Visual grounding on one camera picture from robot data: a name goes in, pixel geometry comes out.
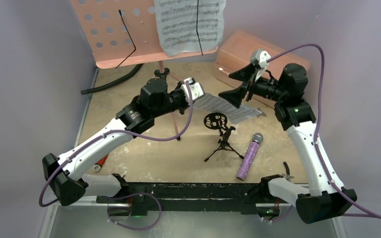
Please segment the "pink folding music stand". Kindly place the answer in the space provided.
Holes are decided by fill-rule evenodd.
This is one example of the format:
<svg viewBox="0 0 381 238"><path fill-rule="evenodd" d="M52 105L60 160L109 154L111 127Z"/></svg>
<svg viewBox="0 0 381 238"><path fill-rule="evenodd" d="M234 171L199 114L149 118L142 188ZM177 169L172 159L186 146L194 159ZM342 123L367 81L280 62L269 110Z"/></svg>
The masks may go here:
<svg viewBox="0 0 381 238"><path fill-rule="evenodd" d="M71 6L100 69L163 62L152 0L72 0Z"/></svg>

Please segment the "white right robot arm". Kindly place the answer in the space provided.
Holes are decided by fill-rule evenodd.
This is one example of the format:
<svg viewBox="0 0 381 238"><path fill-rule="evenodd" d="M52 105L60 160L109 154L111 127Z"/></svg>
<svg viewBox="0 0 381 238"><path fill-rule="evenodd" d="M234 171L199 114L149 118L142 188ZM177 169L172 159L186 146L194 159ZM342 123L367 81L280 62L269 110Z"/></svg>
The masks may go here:
<svg viewBox="0 0 381 238"><path fill-rule="evenodd" d="M229 74L241 85L233 90L219 93L231 105L239 108L242 100L249 101L253 95L275 102L274 111L283 130L292 140L308 178L308 187L288 181L283 175L263 177L258 189L263 201L281 198L296 208L306 224L343 215L350 207L348 199L357 200L353 189L332 171L320 138L315 134L318 121L310 104L304 99L308 84L306 69L296 63L284 66L279 79L262 76L260 67L248 64Z"/></svg>

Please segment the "sheet music paper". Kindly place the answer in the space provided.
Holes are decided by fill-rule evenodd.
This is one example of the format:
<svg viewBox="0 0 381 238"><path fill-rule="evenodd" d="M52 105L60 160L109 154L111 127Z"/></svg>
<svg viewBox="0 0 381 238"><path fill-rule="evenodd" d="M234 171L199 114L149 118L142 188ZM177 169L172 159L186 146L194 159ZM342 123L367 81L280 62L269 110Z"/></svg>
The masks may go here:
<svg viewBox="0 0 381 238"><path fill-rule="evenodd" d="M225 0L156 0L160 46L169 57L203 54L223 40Z"/></svg>
<svg viewBox="0 0 381 238"><path fill-rule="evenodd" d="M244 104L241 104L240 108L237 109L226 100L209 93L206 93L204 97L195 100L193 108L211 113L222 113L232 124L239 124L253 117L257 117L259 114L257 109Z"/></svg>

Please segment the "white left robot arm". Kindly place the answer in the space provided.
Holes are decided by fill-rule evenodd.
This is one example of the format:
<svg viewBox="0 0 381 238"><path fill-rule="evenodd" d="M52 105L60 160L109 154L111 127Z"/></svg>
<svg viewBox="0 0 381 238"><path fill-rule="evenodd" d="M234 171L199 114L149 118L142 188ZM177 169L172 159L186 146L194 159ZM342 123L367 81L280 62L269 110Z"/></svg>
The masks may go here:
<svg viewBox="0 0 381 238"><path fill-rule="evenodd" d="M124 202L128 189L121 184L119 175L90 176L87 171L105 155L132 141L144 138L152 141L171 141L179 138L190 125L195 101L205 95L200 83L189 77L178 82L168 92L167 81L151 78L110 122L77 147L55 156L49 153L42 159L46 183L39 195L40 207L55 202L68 206L84 196L105 195L116 203ZM157 138L144 135L154 126L155 119L176 110L189 109L188 121L177 135Z"/></svg>

